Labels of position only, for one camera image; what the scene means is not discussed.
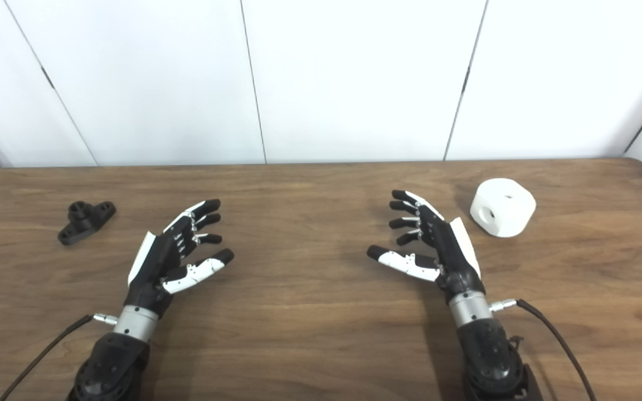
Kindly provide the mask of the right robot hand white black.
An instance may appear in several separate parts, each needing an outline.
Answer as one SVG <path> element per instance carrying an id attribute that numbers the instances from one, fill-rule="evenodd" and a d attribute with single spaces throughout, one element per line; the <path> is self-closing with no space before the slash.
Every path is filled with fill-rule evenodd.
<path id="1" fill-rule="evenodd" d="M 403 253 L 373 244 L 367 249 L 367 256 L 408 276 L 438 284 L 446 302 L 469 292 L 487 294 L 473 244 L 461 218 L 446 220 L 425 198 L 406 190 L 393 190 L 391 195 L 392 210 L 411 214 L 389 222 L 394 230 L 410 229 L 396 239 L 396 244 L 405 246 L 421 241 L 436 255 Z"/>

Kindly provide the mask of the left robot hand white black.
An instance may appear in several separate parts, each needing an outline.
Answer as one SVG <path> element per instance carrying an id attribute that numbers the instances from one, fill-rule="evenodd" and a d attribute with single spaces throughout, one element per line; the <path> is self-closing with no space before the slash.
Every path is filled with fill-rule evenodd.
<path id="1" fill-rule="evenodd" d="M 219 234 L 201 230 L 221 220 L 219 199 L 203 200 L 174 218 L 159 234 L 147 232 L 128 274 L 123 305 L 162 318 L 174 295 L 199 284 L 234 259 L 229 248 L 200 261 L 185 263 L 202 244 L 220 244 Z"/>

